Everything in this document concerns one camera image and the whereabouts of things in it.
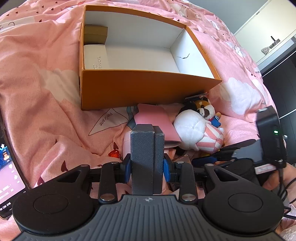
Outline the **person's right hand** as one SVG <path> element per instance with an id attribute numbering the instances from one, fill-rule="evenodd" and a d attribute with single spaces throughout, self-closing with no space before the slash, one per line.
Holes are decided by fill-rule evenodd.
<path id="1" fill-rule="evenodd" d="M 283 169 L 283 184 L 285 187 L 296 178 L 296 168 L 291 164 L 287 164 Z M 274 190 L 280 184 L 278 172 L 275 171 L 270 175 L 267 181 L 263 184 L 263 188 L 267 190 Z M 292 201 L 295 199 L 295 181 L 287 188 L 288 199 Z"/>

